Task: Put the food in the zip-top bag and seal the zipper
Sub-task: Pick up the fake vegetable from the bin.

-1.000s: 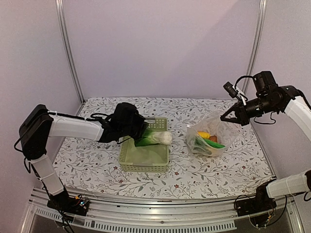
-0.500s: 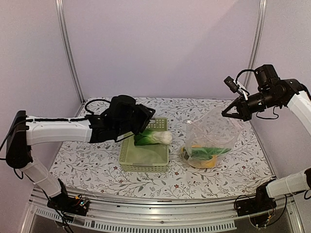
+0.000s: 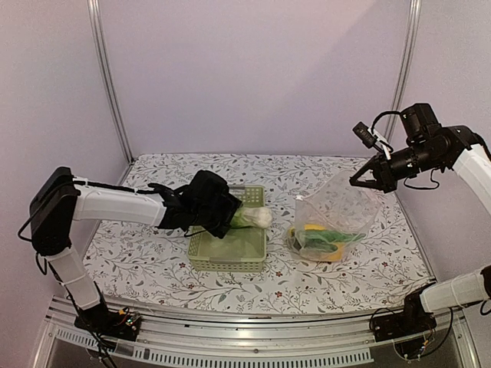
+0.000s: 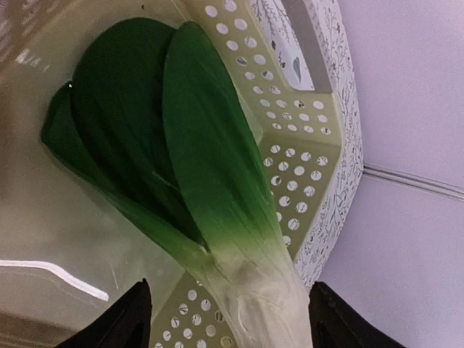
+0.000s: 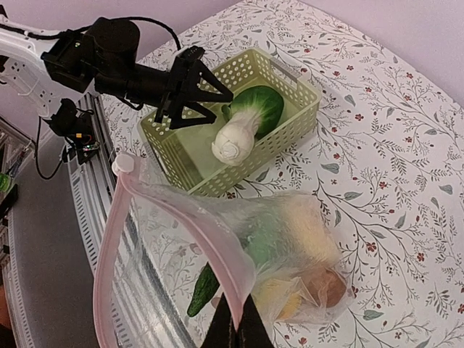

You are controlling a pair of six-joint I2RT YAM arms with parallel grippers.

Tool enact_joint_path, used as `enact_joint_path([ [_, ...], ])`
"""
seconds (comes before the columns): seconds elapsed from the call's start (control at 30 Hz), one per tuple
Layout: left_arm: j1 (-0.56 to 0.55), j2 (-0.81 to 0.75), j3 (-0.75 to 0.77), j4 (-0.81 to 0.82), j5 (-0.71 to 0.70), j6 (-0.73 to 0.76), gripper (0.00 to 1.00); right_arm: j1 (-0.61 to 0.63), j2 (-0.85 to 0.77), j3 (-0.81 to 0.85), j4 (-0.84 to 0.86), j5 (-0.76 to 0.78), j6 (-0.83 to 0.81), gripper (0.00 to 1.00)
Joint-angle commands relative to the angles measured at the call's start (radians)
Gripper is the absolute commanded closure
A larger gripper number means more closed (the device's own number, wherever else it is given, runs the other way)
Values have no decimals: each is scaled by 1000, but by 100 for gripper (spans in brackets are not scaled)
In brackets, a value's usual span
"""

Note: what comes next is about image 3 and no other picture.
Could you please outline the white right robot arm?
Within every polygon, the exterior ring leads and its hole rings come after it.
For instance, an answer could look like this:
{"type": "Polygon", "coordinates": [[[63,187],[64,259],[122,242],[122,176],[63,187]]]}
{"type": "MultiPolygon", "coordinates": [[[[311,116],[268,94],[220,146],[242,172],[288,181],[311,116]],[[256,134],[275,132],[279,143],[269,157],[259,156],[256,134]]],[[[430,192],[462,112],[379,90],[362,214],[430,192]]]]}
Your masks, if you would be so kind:
{"type": "MultiPolygon", "coordinates": [[[[378,153],[350,179],[352,186],[393,192],[402,179],[428,170],[452,170],[472,190],[486,211],[490,210],[490,152],[483,138],[465,126],[442,128],[433,137],[412,142],[387,156],[378,153]]],[[[468,307],[490,299],[490,266],[447,281],[421,287],[404,299],[407,308],[397,317],[397,328],[413,334],[425,324],[427,314],[468,307]]]]}

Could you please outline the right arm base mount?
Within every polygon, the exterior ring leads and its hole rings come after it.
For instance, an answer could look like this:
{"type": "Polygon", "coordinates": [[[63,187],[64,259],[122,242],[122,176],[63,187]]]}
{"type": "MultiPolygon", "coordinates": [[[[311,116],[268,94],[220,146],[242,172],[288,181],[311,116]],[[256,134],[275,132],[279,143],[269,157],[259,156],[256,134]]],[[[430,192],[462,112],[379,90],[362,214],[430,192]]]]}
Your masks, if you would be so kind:
{"type": "Polygon", "coordinates": [[[402,311],[394,312],[388,308],[379,308],[369,321],[369,329],[377,342],[428,333],[426,337],[419,336],[394,345],[396,353],[406,360],[419,359],[423,356],[433,339],[436,327],[435,317],[423,309],[420,297],[416,294],[404,298],[402,311]]]}

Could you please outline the yellow lemon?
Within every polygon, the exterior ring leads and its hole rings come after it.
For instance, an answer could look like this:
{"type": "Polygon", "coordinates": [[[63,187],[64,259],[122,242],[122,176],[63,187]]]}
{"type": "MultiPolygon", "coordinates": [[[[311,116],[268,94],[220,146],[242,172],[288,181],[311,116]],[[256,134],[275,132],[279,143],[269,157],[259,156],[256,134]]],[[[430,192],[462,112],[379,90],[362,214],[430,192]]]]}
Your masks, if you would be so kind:
{"type": "Polygon", "coordinates": [[[344,255],[344,249],[339,248],[337,251],[334,251],[332,253],[323,254],[322,261],[325,261],[325,262],[340,261],[342,259],[343,255],[344,255]]]}
{"type": "MultiPolygon", "coordinates": [[[[324,231],[326,229],[326,227],[324,227],[322,225],[316,225],[316,224],[304,224],[302,229],[304,231],[324,231]]],[[[290,234],[290,236],[294,236],[295,235],[295,227],[292,226],[288,230],[288,233],[290,234]]]]}

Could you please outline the green white bok choy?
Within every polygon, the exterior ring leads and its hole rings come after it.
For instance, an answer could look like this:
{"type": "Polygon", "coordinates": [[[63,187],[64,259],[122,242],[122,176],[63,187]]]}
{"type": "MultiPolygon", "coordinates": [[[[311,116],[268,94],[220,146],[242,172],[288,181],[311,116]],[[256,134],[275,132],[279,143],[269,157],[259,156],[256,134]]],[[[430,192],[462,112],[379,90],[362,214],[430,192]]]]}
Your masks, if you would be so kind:
{"type": "Polygon", "coordinates": [[[241,207],[232,217],[231,228],[266,229],[272,224],[272,210],[266,207],[241,207]]]}

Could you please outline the bright green cucumber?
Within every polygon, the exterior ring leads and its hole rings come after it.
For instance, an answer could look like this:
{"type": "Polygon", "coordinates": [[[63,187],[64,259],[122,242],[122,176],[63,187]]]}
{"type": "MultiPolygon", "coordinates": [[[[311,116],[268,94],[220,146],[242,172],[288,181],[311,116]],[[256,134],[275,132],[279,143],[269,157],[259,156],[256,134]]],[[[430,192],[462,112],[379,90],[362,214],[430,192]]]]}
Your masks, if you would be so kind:
{"type": "Polygon", "coordinates": [[[364,238],[364,234],[343,233],[334,230],[306,230],[306,242],[317,243],[350,243],[358,242],[364,238]]]}

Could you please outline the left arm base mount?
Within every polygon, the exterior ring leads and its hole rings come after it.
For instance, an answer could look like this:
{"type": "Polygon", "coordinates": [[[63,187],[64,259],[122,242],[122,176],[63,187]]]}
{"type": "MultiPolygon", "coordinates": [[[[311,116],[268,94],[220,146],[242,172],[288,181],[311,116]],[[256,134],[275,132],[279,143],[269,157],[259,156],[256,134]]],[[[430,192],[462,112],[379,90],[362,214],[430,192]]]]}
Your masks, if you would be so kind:
{"type": "Polygon", "coordinates": [[[120,340],[136,341],[140,332],[141,316],[125,307],[119,311],[110,310],[105,300],[87,310],[74,304],[77,317],[74,325],[94,335],[113,337],[120,340]]]}

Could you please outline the clear zip top bag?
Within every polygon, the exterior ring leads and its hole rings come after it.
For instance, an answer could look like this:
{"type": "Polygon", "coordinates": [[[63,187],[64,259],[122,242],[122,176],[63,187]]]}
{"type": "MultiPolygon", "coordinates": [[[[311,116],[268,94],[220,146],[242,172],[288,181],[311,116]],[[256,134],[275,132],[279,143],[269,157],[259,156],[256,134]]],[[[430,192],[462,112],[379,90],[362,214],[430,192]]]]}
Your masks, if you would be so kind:
{"type": "Polygon", "coordinates": [[[364,240],[381,208],[377,196],[368,189],[353,187],[349,183],[351,172],[341,171],[332,176],[317,192],[295,198],[292,226],[295,235],[285,233],[285,244],[299,257],[309,261],[322,261],[325,253],[344,249],[364,240]],[[364,234],[360,241],[350,243],[306,242],[304,224],[316,224],[343,233],[364,234]]]}

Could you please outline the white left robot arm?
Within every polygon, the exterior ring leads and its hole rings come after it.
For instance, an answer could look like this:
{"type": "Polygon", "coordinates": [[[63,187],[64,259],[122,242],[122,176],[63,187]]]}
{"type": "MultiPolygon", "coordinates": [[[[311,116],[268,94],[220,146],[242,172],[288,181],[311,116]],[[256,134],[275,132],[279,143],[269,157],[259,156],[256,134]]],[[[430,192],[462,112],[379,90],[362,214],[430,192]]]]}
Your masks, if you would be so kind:
{"type": "Polygon", "coordinates": [[[84,311],[85,321],[98,333],[106,333],[114,326],[114,316],[101,306],[101,294],[72,248],[74,221],[131,222],[184,232],[199,226],[223,238],[241,205],[227,182],[206,170],[178,189],[158,183],[135,189],[77,178],[61,166],[32,199],[25,225],[31,230],[29,242],[84,311]]]}

